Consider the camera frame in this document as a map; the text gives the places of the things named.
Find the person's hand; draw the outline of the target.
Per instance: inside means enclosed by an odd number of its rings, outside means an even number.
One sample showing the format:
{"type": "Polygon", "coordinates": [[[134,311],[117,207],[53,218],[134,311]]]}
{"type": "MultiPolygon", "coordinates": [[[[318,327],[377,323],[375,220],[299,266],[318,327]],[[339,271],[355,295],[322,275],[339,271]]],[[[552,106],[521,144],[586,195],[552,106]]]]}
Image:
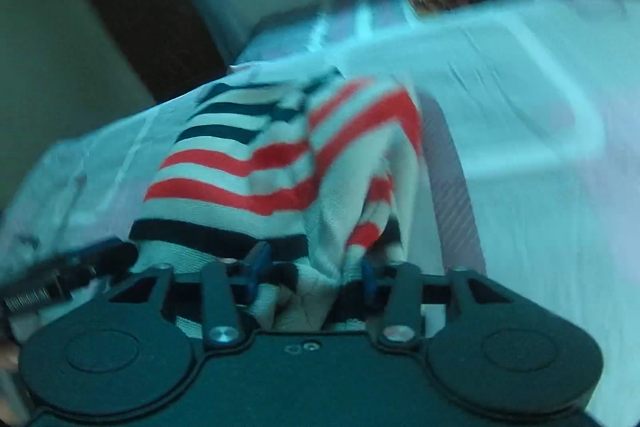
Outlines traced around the person's hand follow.
{"type": "Polygon", "coordinates": [[[9,341],[0,343],[0,369],[6,372],[16,372],[18,369],[18,359],[20,358],[20,348],[9,341]]]}

